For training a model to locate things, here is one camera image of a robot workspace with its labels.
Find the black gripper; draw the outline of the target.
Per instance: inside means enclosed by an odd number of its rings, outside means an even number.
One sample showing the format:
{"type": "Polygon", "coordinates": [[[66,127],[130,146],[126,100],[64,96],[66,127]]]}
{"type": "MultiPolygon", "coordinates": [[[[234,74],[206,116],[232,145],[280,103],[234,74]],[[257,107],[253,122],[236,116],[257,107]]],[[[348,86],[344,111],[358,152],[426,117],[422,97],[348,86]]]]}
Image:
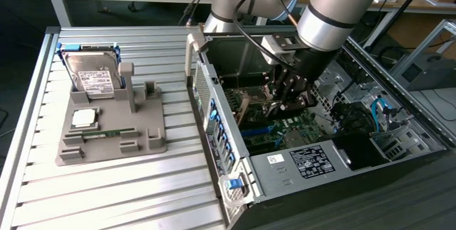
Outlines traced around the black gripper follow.
{"type": "Polygon", "coordinates": [[[280,102],[314,102],[312,89],[314,81],[321,76],[337,50],[318,51],[316,49],[298,49],[288,57],[286,65],[276,65],[270,92],[273,100],[280,102]]]}

